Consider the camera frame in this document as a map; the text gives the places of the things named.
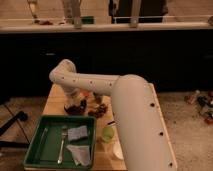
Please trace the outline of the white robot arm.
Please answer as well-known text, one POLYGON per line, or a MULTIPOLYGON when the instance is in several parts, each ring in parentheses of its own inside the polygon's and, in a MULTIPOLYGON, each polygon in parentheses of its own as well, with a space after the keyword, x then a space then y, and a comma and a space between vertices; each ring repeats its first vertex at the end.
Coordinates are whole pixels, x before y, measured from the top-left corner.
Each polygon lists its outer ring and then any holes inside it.
POLYGON ((111 98, 127 171, 177 171, 177 162, 155 92, 134 75, 82 74, 62 60, 49 74, 66 95, 77 88, 111 98))

